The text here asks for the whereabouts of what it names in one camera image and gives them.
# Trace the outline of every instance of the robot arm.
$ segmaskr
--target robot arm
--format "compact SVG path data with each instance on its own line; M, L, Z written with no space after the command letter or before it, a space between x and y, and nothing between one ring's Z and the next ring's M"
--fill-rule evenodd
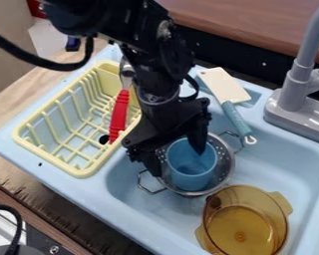
M198 153L204 151L209 101L196 98L198 85L188 76L192 51L165 8L154 0L49 0L44 9L65 34L98 34L117 42L133 66L142 119L123 140L131 161L161 176L156 155L161 146L186 135ZM179 97L184 79L196 88L185 99Z

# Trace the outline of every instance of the faucet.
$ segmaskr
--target faucet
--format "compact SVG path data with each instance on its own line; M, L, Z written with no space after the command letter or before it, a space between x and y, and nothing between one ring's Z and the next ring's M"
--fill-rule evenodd
M319 91L319 69L314 69L319 50L319 9L313 15L283 88L268 99L264 119L281 128L319 142L319 101L308 95Z

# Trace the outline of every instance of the light blue sink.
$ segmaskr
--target light blue sink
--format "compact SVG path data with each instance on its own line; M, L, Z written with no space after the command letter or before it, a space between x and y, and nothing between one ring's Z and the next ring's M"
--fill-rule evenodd
M117 48L109 46L96 60L119 58ZM23 118L83 70L71 75L0 130L0 154L154 253L207 254L194 237L194 230L201 222L205 197L189 199L167 190L155 195L145 193L137 186L138 172L144 167L130 163L123 148L98 173L77 179L12 140L11 132ZM236 156L230 184L250 184L266 191L281 192L294 209L288 218L288 242L281 254L319 255L319 143L267 124L263 120L263 108L271 91L240 83L253 95L253 100L239 106L238 110L253 128L258 144L246 147ZM188 93L189 88L184 87L183 92ZM209 110L213 120L209 131L234 131L215 99L205 93L200 96L211 100ZM237 146L234 140L229 142ZM144 182L154 188L160 187L149 175Z

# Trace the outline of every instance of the black wire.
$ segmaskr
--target black wire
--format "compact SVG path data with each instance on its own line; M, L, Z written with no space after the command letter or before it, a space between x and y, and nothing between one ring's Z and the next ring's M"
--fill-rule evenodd
M69 71L77 70L83 67L86 63L88 63L94 51L94 39L91 36L86 39L85 57L82 61L78 63L62 64L62 63L57 63L57 62L40 58L34 54L31 54L29 52L22 50L21 48L16 46L14 43L8 41L2 36L0 36L0 48L8 52L9 54L13 55L14 57L22 61L28 62L32 65L50 69L50 70L55 70L55 71L69 72Z
M179 98L182 102L187 102L187 101L193 101L197 98L198 96L198 92L199 92L199 85L197 83L197 81L190 75L186 75L184 77L191 85L192 87L195 89L195 93L188 96L188 97L184 97L184 98Z
M22 217L20 213L15 210L13 207L10 207L8 205L2 205L0 204L0 210L8 211L11 214L13 214L16 218L16 232L14 235L14 238L12 242L10 243L5 255L17 255L19 251L19 240L22 233Z

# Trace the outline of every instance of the wooden surface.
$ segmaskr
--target wooden surface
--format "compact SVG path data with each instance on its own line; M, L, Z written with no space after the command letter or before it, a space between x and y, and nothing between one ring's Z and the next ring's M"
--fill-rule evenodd
M10 195L0 189L0 204L5 204L14 207L22 216L35 229L43 232L48 236L52 236L54 240L61 243L63 247L72 252L73 254L90 255L91 253L83 248L78 243L74 242L70 237L60 232L58 229L47 223L42 218L38 217L35 213L25 207L23 204L12 198Z
M290 56L319 7L319 0L157 1L180 25Z
M105 41L96 40L96 53L105 46ZM83 52L63 51L53 60L65 63L76 62L82 58ZM35 68L0 93L0 127L68 75L69 73ZM150 254L2 157L0 157L0 187L94 254Z

